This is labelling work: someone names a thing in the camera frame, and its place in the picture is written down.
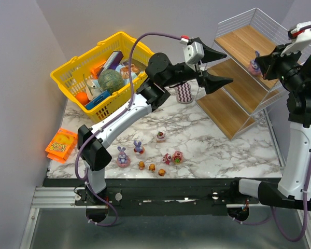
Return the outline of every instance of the shelf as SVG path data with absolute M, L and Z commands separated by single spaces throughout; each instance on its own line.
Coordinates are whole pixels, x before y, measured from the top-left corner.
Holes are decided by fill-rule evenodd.
M 232 139 L 249 119 L 249 116 L 222 89 L 202 97 L 197 103 L 229 139 Z M 243 128 L 254 122 L 250 118 Z
M 234 79 L 232 83 L 225 85 L 224 88 L 249 114 L 253 113 L 267 94 L 267 91 L 232 59 L 210 67 L 208 72 L 213 75 Z M 277 90 L 270 92 L 267 99 L 277 93 Z
M 256 57 L 256 50 L 264 56 L 270 54 L 275 47 L 272 41 L 249 25 L 216 38 L 215 43 L 245 68 Z M 257 79 L 267 90 L 277 82 L 264 80 L 261 76 Z

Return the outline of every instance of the white marble surface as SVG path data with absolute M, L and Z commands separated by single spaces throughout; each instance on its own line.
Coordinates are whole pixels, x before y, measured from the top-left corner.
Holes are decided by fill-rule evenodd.
M 197 83 L 192 82 L 192 92 L 196 94 Z M 125 130 L 108 148 L 113 160 L 105 169 L 106 178 L 162 178 L 159 169 L 164 169 L 164 178 L 203 178 L 203 177 L 281 177 L 278 159 L 266 124 L 258 124 L 229 141 L 208 116 L 192 102 L 184 105 L 176 102 L 175 91 L 154 113 L 135 122 Z M 92 121 L 73 102 L 68 101 L 61 127 L 77 132 L 81 125 L 90 127 Z M 166 133 L 165 143 L 156 143 L 157 131 Z M 135 155 L 133 140 L 139 140 L 146 152 Z M 122 169 L 115 161 L 117 146 L 126 147 L 131 165 Z M 185 160 L 182 164 L 161 163 L 166 153 L 179 150 Z M 52 161 L 49 178 L 75 178 L 75 147 L 65 164 Z M 138 169 L 138 162 L 145 161 L 144 170 Z M 155 163 L 153 173 L 147 168 Z M 82 175 L 84 165 L 79 161 Z

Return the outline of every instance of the bunny figurine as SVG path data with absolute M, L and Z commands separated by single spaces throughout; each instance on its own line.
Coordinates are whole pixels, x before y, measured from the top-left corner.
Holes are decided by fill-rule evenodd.
M 116 160 L 116 164 L 120 168 L 126 168 L 130 165 L 130 158 L 127 156 L 127 154 L 124 152 L 125 148 L 121 148 L 120 146 L 118 147 L 119 150 L 119 156 L 118 159 Z
M 260 54 L 258 51 L 255 51 L 256 57 L 259 57 Z M 253 76 L 261 75 L 260 66 L 257 64 L 255 60 L 251 60 L 248 66 L 248 72 Z
M 142 146 L 142 142 L 137 142 L 136 140 L 134 140 L 134 152 L 138 153 L 138 154 L 143 154 L 145 152 L 144 147 Z

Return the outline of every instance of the plastic laundry basket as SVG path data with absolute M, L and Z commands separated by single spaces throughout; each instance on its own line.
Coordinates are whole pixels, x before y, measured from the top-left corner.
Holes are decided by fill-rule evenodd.
M 129 58 L 130 49 L 136 39 L 128 36 L 125 32 L 118 32 L 106 40 L 98 42 L 97 46 L 85 54 L 73 57 L 70 61 L 60 66 L 51 73 L 51 78 L 58 84 L 60 90 L 75 102 L 94 122 L 99 122 L 120 108 L 130 98 L 130 84 L 119 91 L 114 92 L 110 97 L 99 103 L 91 110 L 87 110 L 76 98 L 79 92 L 85 92 L 86 86 L 83 74 L 86 79 L 93 78 L 90 69 L 99 61 L 106 61 L 115 50 L 121 50 L 123 59 Z M 148 65 L 153 52 L 139 42 L 134 49 L 133 59 Z M 147 78 L 145 72 L 140 73 L 133 81 L 134 91 Z

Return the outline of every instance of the white wall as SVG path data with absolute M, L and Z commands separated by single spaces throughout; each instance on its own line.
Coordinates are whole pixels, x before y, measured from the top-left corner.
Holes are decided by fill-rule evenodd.
M 200 37 L 212 45 L 217 24 L 260 7 L 282 22 L 293 0 L 37 0 L 64 54 L 78 56 L 117 31 L 137 38 L 150 31 Z M 182 46 L 168 38 L 143 42 L 166 53 L 173 63 L 183 61 Z
M 65 61 L 34 0 L 0 1 L 0 249 L 19 248 L 45 177 L 65 104 L 49 74 Z
M 293 25 L 311 21 L 311 0 L 295 0 L 291 6 L 286 18 L 282 22 L 285 28 L 290 28 Z M 289 149 L 289 112 L 286 107 L 286 99 L 283 98 L 276 102 L 276 107 L 270 112 L 270 119 L 275 130 L 280 149 L 285 158 L 287 158 Z

